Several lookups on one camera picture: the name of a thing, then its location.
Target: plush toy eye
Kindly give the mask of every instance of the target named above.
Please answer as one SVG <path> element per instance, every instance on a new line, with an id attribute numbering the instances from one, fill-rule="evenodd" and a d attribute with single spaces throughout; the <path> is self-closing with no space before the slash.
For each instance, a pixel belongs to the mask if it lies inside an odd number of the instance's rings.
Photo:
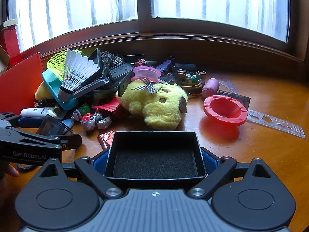
<path id="1" fill-rule="evenodd" d="M 165 92 L 165 93 L 168 93 L 168 90 L 165 90 L 165 89 L 160 89 L 161 91 Z"/>

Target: white shuttlecock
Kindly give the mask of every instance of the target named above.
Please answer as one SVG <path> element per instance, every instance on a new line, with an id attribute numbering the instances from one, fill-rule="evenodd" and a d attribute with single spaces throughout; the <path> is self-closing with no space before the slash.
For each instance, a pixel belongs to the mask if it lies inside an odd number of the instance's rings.
<path id="1" fill-rule="evenodd" d="M 86 56 L 82 57 L 75 51 L 67 50 L 63 81 L 58 91 L 59 100 L 68 102 L 74 90 L 99 69 L 99 65 L 94 64 L 93 60 L 88 60 Z"/>

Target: black plastic box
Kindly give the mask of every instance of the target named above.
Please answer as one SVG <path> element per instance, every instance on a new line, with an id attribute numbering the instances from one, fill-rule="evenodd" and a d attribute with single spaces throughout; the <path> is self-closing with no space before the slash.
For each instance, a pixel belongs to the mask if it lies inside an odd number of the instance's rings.
<path id="1" fill-rule="evenodd" d="M 115 132 L 104 176 L 122 189 L 190 189 L 206 169 L 195 132 Z"/>

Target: ribbon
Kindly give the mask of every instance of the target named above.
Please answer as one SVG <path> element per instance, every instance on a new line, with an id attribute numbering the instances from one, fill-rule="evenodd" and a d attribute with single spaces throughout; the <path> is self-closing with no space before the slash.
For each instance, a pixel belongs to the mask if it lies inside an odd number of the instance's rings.
<path id="1" fill-rule="evenodd" d="M 155 84 L 160 84 L 160 82 L 150 82 L 147 78 L 140 78 L 141 81 L 144 82 L 145 85 L 133 88 L 131 90 L 145 90 L 147 89 L 150 94 L 157 93 L 158 91 L 154 88 Z"/>

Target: red foil wrapper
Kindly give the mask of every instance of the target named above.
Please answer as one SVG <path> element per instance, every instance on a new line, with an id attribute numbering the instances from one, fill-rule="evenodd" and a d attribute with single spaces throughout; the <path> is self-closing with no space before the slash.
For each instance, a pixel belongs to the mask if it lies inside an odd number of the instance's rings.
<path id="1" fill-rule="evenodd" d="M 109 149 L 112 144 L 112 139 L 114 137 L 114 131 L 109 131 L 107 133 L 102 133 L 97 136 L 98 141 L 103 150 Z"/>

